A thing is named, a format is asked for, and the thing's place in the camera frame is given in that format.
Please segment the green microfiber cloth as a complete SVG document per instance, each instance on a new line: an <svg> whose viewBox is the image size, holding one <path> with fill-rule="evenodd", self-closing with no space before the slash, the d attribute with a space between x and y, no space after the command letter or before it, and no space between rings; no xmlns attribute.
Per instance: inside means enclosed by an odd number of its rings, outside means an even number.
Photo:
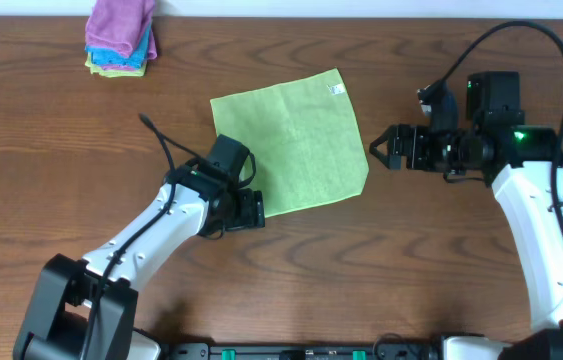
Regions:
<svg viewBox="0 0 563 360"><path fill-rule="evenodd" d="M216 132L255 155L251 187L267 217L329 205L363 192L369 165L337 69L210 101Z"/></svg>

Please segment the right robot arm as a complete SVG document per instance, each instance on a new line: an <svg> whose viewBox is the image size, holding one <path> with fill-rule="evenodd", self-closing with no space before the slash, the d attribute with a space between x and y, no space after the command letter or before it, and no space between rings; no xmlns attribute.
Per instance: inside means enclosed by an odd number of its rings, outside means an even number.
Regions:
<svg viewBox="0 0 563 360"><path fill-rule="evenodd" d="M514 344L449 336L443 359L563 359L563 153L555 131L503 125L437 130L393 125L369 152L387 168L450 178L478 170L502 208L528 289L531 334Z"/></svg>

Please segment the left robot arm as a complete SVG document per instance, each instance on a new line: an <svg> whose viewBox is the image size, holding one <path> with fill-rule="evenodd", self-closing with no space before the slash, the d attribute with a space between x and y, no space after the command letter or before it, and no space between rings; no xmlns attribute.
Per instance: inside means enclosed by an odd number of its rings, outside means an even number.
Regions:
<svg viewBox="0 0 563 360"><path fill-rule="evenodd" d="M79 260L50 259L13 358L162 358L163 346L134 326L139 292L189 238L264 226L262 195L241 179L243 166L189 161L168 173L155 199L114 238Z"/></svg>

